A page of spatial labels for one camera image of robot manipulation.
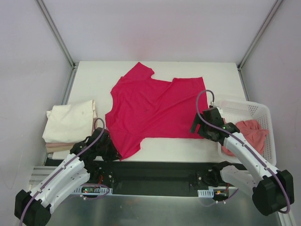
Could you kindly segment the magenta t-shirt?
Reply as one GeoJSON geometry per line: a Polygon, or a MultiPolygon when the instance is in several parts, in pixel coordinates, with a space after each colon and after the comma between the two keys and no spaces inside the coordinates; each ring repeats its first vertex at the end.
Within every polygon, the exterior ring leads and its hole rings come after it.
{"type": "Polygon", "coordinates": [[[105,116],[111,140],[123,159],[141,149],[145,138],[200,136],[190,129],[197,113],[208,109],[203,78],[153,79],[154,71],[138,62],[111,90],[113,105],[105,116]]]}

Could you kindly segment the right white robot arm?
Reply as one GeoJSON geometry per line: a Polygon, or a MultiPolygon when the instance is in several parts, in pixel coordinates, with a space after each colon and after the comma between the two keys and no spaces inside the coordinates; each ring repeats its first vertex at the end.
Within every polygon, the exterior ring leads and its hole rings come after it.
{"type": "Polygon", "coordinates": [[[238,170],[228,161],[220,162],[202,180],[212,186],[229,183],[252,198],[257,210],[268,216],[274,212],[288,214],[294,203],[293,177],[266,161],[245,139],[237,126],[225,123],[218,109],[211,106],[197,112],[190,129],[201,137],[214,141],[231,151],[248,173],[238,170]]]}

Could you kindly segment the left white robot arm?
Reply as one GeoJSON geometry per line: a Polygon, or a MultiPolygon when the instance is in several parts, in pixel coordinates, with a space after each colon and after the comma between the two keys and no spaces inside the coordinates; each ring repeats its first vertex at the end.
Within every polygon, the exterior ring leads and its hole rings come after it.
{"type": "Polygon", "coordinates": [[[95,161],[121,158],[108,130],[97,128],[92,135],[75,143],[69,154],[42,182],[15,199],[14,215],[20,225],[45,226],[55,209],[76,189],[84,200],[100,199],[112,191],[113,173],[95,161]]]}

